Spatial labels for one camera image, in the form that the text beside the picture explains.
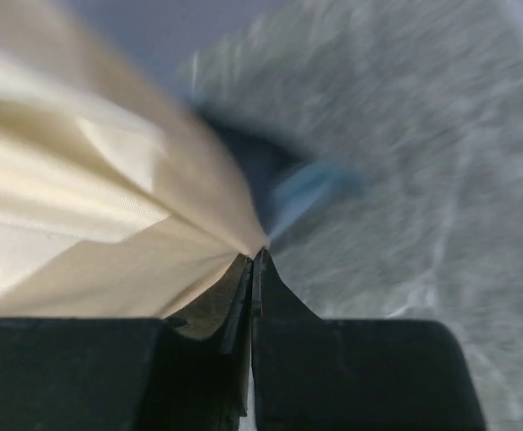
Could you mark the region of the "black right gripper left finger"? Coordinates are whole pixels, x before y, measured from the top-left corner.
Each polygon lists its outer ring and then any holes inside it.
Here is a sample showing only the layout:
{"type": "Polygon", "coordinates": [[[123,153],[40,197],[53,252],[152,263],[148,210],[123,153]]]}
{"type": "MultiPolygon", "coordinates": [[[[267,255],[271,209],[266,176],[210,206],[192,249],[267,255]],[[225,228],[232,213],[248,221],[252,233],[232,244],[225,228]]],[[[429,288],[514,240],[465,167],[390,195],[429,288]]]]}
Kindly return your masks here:
{"type": "Polygon", "coordinates": [[[165,318],[0,318],[0,430],[235,430],[252,263],[165,318]]]}

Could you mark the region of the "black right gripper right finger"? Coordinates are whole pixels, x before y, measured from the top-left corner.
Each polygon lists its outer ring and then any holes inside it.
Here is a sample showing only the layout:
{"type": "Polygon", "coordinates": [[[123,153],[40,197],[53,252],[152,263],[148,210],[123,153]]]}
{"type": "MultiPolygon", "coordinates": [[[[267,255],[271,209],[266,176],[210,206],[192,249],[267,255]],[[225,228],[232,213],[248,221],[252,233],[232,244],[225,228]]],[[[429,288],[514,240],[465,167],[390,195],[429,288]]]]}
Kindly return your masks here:
{"type": "Polygon", "coordinates": [[[483,430],[462,348],[442,323],[318,317],[268,251],[253,263],[260,430],[483,430]]]}

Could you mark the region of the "blue beige striped pillowcase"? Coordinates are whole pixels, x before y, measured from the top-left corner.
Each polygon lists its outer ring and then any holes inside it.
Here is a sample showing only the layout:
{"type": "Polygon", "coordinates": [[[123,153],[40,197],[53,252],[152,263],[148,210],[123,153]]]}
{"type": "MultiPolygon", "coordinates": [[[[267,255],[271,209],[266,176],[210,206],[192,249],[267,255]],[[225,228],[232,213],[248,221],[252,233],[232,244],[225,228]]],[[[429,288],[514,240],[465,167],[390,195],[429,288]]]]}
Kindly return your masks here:
{"type": "Polygon", "coordinates": [[[166,317],[359,190],[175,91],[164,1],[0,1],[0,317],[166,317]]]}

